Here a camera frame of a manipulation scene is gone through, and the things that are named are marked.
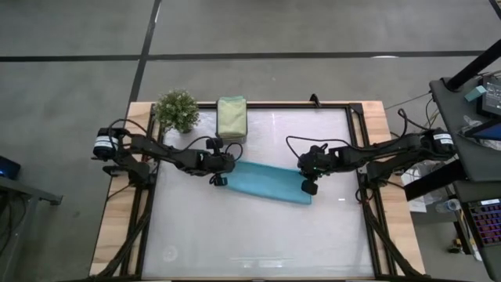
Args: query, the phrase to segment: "black stand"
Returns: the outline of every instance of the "black stand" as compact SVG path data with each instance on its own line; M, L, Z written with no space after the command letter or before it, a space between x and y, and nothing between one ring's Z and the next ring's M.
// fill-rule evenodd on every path
M0 281L7 282L14 280L13 272L27 231L34 218L38 202L43 200L48 201L51 205L59 205L63 196L45 192L5 177L0 177L0 192L5 193L0 202L0 215L6 212L7 207L9 207L9 217L13 222L16 222L14 226L11 226L12 229L8 231L6 243L0 240L0 248L3 248L4 244L6 244L0 257ZM15 204L17 201L23 205L23 210L18 209Z

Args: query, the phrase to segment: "green towel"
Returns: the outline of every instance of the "green towel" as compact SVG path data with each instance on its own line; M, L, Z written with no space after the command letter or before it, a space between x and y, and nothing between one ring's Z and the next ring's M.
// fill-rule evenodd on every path
M218 100L218 136L223 139L247 135L247 101L243 96Z

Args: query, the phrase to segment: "white table surface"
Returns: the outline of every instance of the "white table surface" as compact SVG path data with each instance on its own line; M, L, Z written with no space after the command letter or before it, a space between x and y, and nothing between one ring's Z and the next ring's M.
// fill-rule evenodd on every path
M191 133L170 131L164 143L185 147L214 136L215 110L201 110ZM297 169L285 137L344 139L341 109L249 109L242 160ZM314 144L291 140L298 154ZM329 147L343 146L329 142ZM205 149L199 141L193 148ZM239 148L232 146L234 154ZM160 165L143 278L372 277L354 172L323 177L311 205L274 201L209 185L172 164Z

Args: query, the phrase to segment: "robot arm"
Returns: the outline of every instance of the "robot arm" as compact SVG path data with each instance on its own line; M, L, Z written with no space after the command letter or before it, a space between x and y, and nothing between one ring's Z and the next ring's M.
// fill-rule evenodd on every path
M130 137L130 144L123 144L123 138ZM117 164L115 170L126 171L131 183L148 183L150 178L150 166L143 161L137 161L132 155L143 154L152 158L172 163L177 169L189 175L205 176L214 174L214 184L224 186L226 178L222 173L231 172L235 168L233 155L222 153L222 141L207 137L207 148L213 149L214 153L206 150L185 148L179 150L173 146L166 146L140 134L131 134L124 128L101 128L98 131L93 153L96 159L101 161L112 160ZM110 174L110 167L103 170Z
M456 152L452 141L449 140L450 135L437 128L419 134L406 134L399 139L362 148L355 146L331 148L328 153L325 153L326 144L311 146L310 151L302 154L297 162L301 175L306 178L301 188L304 192L315 195L318 189L315 181L322 175L350 172L364 165L367 165L365 181L380 185L391 176L392 172L406 170L420 161L450 159ZM387 161L375 161L384 157L393 158Z

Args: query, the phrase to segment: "rgb keyboard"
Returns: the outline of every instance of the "rgb keyboard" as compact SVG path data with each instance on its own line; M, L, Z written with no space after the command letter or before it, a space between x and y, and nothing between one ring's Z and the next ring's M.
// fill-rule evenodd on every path
M501 244L501 199L468 203L471 217L484 246Z

